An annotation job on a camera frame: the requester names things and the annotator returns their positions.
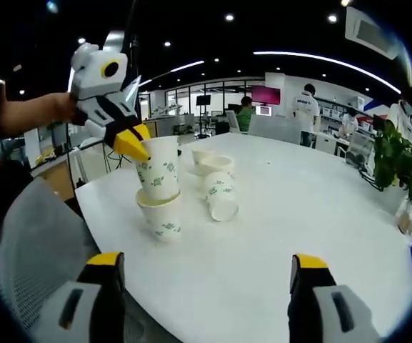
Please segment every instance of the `cup with green pattern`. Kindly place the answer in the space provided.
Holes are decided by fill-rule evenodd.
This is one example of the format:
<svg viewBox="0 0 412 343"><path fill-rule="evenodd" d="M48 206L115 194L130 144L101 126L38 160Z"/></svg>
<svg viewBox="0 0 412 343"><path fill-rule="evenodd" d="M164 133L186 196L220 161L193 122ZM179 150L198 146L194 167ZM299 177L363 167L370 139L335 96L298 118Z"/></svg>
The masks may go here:
<svg viewBox="0 0 412 343"><path fill-rule="evenodd" d="M179 193L179 147L177 136L142 141L150 160L136 162L137 174L145 194L153 200L170 199Z"/></svg>
<svg viewBox="0 0 412 343"><path fill-rule="evenodd" d="M146 218L148 229L159 241L177 242L182 233L180 193L167 200L153 200L140 189L136 202Z"/></svg>
<svg viewBox="0 0 412 343"><path fill-rule="evenodd" d="M210 173L204 179L204 192L209 212L218 222L233 219L239 211L234 180L226 171Z"/></svg>

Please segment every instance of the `human arm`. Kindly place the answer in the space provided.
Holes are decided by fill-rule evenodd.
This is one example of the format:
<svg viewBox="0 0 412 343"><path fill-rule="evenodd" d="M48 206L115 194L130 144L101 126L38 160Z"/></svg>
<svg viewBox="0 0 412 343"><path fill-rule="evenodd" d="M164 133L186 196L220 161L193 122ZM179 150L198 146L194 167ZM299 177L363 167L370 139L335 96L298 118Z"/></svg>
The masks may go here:
<svg viewBox="0 0 412 343"><path fill-rule="evenodd" d="M71 121L75 101L68 93L51 93L27 101L8 101L1 89L0 136L19 136L53 121Z"/></svg>

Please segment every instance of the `round white table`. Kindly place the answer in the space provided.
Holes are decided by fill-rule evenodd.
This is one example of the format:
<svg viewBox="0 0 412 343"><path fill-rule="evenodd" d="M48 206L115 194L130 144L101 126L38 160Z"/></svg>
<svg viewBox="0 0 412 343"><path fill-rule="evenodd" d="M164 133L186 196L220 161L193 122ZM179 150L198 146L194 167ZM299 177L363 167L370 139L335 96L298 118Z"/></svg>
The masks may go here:
<svg viewBox="0 0 412 343"><path fill-rule="evenodd" d="M236 161L238 216L214 222L189 173L191 148ZM377 192L337 156L302 146L224 134L181 147L182 241L144 230L135 170L119 169L76 191L101 251L125 254L126 288L182 342L288 342L291 257L328 263L371 309L381 334L412 300L412 262Z"/></svg>

